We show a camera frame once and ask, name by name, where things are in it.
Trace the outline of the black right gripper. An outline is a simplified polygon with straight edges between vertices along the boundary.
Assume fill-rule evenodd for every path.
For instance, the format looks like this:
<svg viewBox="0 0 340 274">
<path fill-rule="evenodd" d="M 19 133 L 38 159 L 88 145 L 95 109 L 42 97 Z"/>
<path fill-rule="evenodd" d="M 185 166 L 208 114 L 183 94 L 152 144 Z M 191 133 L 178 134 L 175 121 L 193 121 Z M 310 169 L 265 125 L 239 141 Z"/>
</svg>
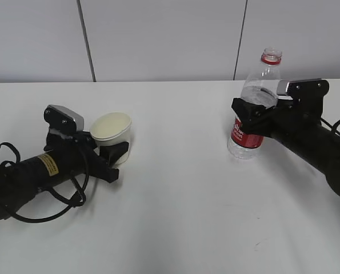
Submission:
<svg viewBox="0 0 340 274">
<path fill-rule="evenodd" d="M 234 98 L 231 108 L 247 134 L 270 138 L 283 135 L 290 140 L 304 137 L 302 111 L 293 105 L 293 101 L 282 101 L 274 107 L 266 108 L 241 98 Z"/>
</svg>

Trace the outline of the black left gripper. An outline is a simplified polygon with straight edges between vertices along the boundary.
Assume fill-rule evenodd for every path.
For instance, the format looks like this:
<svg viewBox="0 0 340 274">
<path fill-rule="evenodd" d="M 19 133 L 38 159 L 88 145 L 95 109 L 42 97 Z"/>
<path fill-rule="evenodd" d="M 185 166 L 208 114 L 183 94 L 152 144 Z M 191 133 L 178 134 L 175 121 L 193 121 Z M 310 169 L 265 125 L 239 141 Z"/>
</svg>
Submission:
<svg viewBox="0 0 340 274">
<path fill-rule="evenodd" d="M 112 183 L 119 178 L 119 169 L 114 168 L 114 166 L 127 161 L 129 142 L 98 147 L 90 134 L 84 131 L 75 134 L 73 139 L 86 157 L 90 176 L 108 183 Z"/>
</svg>

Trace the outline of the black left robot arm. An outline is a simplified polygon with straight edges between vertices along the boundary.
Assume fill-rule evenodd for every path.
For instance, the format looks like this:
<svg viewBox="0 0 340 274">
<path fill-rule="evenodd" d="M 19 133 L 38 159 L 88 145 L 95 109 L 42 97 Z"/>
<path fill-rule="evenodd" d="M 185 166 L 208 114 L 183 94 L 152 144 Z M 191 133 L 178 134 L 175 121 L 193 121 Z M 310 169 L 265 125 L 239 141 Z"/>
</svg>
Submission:
<svg viewBox="0 0 340 274">
<path fill-rule="evenodd" d="M 0 220 L 13 217 L 25 223 L 45 223 L 86 203 L 85 190 L 90 177 L 112 183 L 119 178 L 117 160 L 129 150 L 129 143 L 97 145 L 88 132 L 68 138 L 48 134 L 44 153 L 21 160 L 19 151 L 8 142 L 0 144 L 15 154 L 15 161 L 0 163 Z M 18 211 L 42 192 L 50 193 L 65 205 L 53 216 L 32 219 Z"/>
</svg>

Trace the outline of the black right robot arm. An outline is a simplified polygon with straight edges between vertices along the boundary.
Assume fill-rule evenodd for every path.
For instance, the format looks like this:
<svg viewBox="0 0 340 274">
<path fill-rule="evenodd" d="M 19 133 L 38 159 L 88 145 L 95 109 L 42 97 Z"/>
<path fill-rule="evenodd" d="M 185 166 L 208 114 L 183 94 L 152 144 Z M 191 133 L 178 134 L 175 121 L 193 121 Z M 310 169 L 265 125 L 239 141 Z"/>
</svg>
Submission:
<svg viewBox="0 0 340 274">
<path fill-rule="evenodd" d="M 235 98 L 231 105 L 246 134 L 272 138 L 325 175 L 340 196 L 340 135 L 325 128 L 321 117 L 301 102 L 280 100 L 271 108 Z"/>
</svg>

